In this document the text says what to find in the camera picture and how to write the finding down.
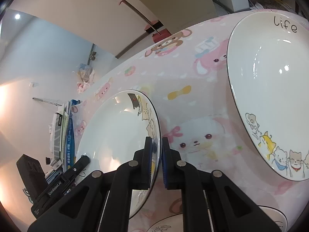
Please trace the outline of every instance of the pink tablecloth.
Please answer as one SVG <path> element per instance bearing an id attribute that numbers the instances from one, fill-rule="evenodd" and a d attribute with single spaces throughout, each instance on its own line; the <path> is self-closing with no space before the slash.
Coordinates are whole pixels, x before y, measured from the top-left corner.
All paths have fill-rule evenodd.
<path id="1" fill-rule="evenodd" d="M 230 34 L 242 18 L 256 12 L 194 25 L 110 71 L 93 85 L 97 91 L 74 109 L 76 147 L 85 126 L 106 99 L 122 90 L 140 90 L 153 102 L 161 132 L 169 138 L 171 148 L 198 169 L 222 170 L 258 205 L 283 212 L 289 228 L 309 199 L 309 181 L 286 180 L 264 162 L 245 131 L 228 81 Z M 309 29 L 304 18 L 280 12 Z M 203 147 L 197 149 L 193 141 Z M 129 232 L 147 231 L 159 220 L 181 212 L 180 197 L 179 190 L 164 189 L 160 171 L 149 199 L 130 219 Z"/>

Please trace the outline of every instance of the black box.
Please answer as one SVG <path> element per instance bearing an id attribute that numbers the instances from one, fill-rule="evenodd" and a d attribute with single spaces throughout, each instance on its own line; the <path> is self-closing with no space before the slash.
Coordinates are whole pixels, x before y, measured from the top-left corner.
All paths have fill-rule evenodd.
<path id="1" fill-rule="evenodd" d="M 35 202 L 48 186 L 41 164 L 37 159 L 23 154 L 16 162 L 16 165 L 31 199 Z"/>

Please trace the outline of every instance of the plate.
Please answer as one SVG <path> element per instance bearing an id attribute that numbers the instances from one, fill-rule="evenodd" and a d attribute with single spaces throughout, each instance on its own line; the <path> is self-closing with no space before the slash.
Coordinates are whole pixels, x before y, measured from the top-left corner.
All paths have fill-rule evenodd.
<path id="1" fill-rule="evenodd" d="M 181 232 L 183 231 L 182 214 L 165 218 L 152 225 L 147 232 Z"/>
<path id="2" fill-rule="evenodd" d="M 309 178 L 309 32 L 293 19 L 257 12 L 228 43 L 228 76 L 255 147 L 282 177 Z"/>
<path id="3" fill-rule="evenodd" d="M 259 207 L 278 225 L 278 227 L 281 229 L 281 232 L 286 232 L 288 221 L 281 211 L 271 207 Z"/>
<path id="4" fill-rule="evenodd" d="M 151 189 L 161 154 L 161 132 L 155 108 L 147 96 L 137 90 L 125 90 L 112 96 L 93 115 L 81 138 L 76 159 L 87 155 L 90 163 L 76 177 L 76 183 L 94 170 L 107 173 L 132 160 L 135 151 L 144 148 L 147 136 L 153 138 Z M 143 206 L 150 189 L 133 190 L 130 217 Z"/>
<path id="5" fill-rule="evenodd" d="M 286 232 L 287 219 L 285 215 L 277 209 L 265 206 L 259 206 L 281 229 Z M 183 216 L 182 214 L 165 218 L 152 225 L 147 232 L 183 232 Z"/>

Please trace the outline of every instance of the cabinet door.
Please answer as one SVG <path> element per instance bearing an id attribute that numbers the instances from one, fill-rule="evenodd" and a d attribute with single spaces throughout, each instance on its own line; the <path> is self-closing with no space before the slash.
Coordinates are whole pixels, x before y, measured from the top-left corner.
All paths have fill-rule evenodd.
<path id="1" fill-rule="evenodd" d="M 212 0 L 140 0 L 174 34 L 217 17 Z"/>

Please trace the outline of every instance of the cartoon dog illustration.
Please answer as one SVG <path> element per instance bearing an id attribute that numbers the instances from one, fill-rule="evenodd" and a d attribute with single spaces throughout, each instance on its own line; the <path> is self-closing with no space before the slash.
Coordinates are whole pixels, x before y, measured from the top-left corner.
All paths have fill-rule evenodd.
<path id="1" fill-rule="evenodd" d="M 260 143 L 258 144 L 260 153 L 266 155 L 268 160 L 276 147 L 276 143 L 272 142 L 271 137 L 271 135 L 268 136 L 268 132 L 265 132 L 264 135 L 260 136 Z"/>
<path id="2" fill-rule="evenodd" d="M 259 131 L 260 125 L 256 121 L 256 116 L 254 114 L 246 113 L 246 120 L 248 124 L 250 125 L 250 128 L 252 130 L 252 135 L 256 137 L 256 139 L 259 139 L 262 133 Z"/>
<path id="3" fill-rule="evenodd" d="M 226 67 L 228 41 L 226 39 L 219 44 L 210 37 L 195 46 L 198 54 L 195 55 L 193 69 L 197 75 L 206 76 Z"/>
<path id="4" fill-rule="evenodd" d="M 152 52 L 155 52 L 158 56 L 164 56 L 175 49 L 178 48 L 178 46 L 183 44 L 183 40 L 180 40 L 181 38 L 188 37 L 192 34 L 192 31 L 189 29 L 184 29 L 166 39 L 159 42 L 159 44 L 152 47 L 150 50 L 147 50 L 145 53 L 145 57 L 148 57 L 151 55 Z"/>

